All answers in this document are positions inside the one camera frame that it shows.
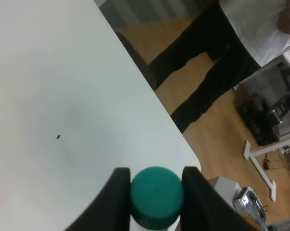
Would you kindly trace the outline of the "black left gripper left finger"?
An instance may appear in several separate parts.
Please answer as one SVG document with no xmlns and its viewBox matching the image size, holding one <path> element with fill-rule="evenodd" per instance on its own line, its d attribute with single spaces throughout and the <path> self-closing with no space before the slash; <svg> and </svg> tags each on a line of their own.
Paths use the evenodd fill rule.
<svg viewBox="0 0 290 231">
<path fill-rule="evenodd" d="M 130 169 L 117 167 L 96 198 L 67 228 L 68 231 L 128 231 Z"/>
</svg>

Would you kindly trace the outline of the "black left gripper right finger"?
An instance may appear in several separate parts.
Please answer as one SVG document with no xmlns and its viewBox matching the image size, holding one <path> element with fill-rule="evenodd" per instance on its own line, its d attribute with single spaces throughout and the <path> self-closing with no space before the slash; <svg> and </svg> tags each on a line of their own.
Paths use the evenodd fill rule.
<svg viewBox="0 0 290 231">
<path fill-rule="evenodd" d="M 196 167 L 182 173 L 184 204 L 180 214 L 183 231 L 255 231 L 214 190 Z"/>
</svg>

